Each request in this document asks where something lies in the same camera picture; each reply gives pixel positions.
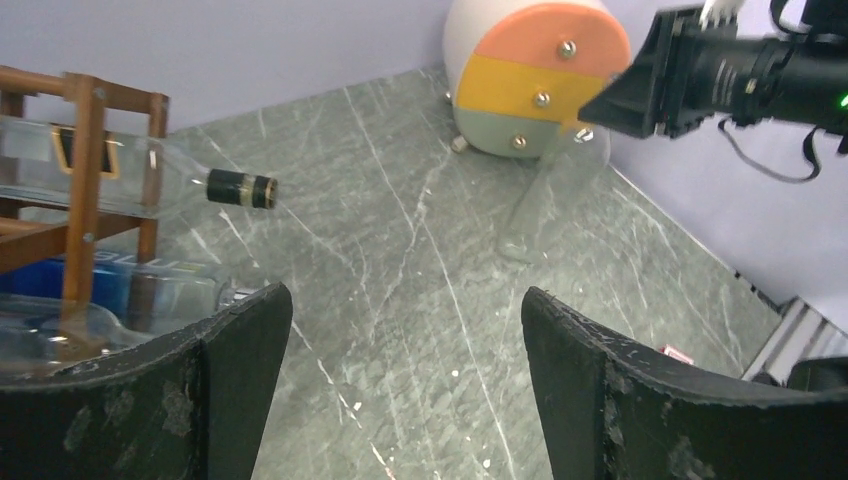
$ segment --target black bottle cap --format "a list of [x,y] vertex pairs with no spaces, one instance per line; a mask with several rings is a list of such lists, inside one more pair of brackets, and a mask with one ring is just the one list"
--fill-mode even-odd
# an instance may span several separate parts
[[263,176],[213,169],[207,178],[206,199],[210,202],[270,210],[277,203],[277,181]]

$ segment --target small red object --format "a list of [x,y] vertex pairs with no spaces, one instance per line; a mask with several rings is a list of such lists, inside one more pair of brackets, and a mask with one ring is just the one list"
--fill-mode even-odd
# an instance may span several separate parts
[[689,365],[695,365],[695,360],[692,360],[685,353],[683,353],[680,350],[672,347],[671,345],[666,345],[663,348],[661,348],[660,353],[662,353],[663,355],[668,355],[669,357],[671,357],[671,358],[673,358],[677,361],[680,361],[680,362],[683,362],[683,363],[688,363]]

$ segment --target marble countertop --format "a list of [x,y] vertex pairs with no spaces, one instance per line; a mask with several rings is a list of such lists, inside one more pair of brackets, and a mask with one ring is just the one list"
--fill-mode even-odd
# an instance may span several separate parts
[[281,183],[275,211],[203,205],[161,229],[162,256],[293,293],[255,480],[550,478],[519,316],[532,285],[733,376],[779,321],[613,170],[549,264],[499,257],[534,164],[451,152],[445,90],[421,70],[176,134]]

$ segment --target yellow stripe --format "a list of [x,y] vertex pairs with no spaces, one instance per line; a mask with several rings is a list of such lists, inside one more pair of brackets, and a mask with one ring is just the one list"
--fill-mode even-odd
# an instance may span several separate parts
[[[468,110],[568,124],[577,119],[577,110],[597,95],[605,82],[599,77],[472,54],[457,89],[456,105]],[[541,92],[550,96],[546,108],[535,103]]]

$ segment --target glass bottle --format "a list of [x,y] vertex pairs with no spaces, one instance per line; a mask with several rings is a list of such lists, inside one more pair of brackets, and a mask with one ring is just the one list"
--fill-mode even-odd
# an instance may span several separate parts
[[153,337],[98,305],[0,293],[0,376],[50,375]]
[[564,126],[539,159],[539,173],[497,240],[502,255],[542,263],[565,228],[569,212],[609,164],[609,132]]
[[[59,299],[64,269],[63,256],[27,265],[0,275],[0,292]],[[133,330],[164,335],[250,293],[237,289],[220,265],[163,258],[139,264],[126,252],[94,253],[91,302]]]
[[[73,138],[74,127],[0,117],[0,162],[17,163],[12,174],[0,169],[0,197],[67,206]],[[142,201],[146,170],[162,170],[155,206]],[[273,209],[276,195],[276,180],[210,169],[166,139],[106,133],[98,206],[103,212],[158,218],[195,201]]]

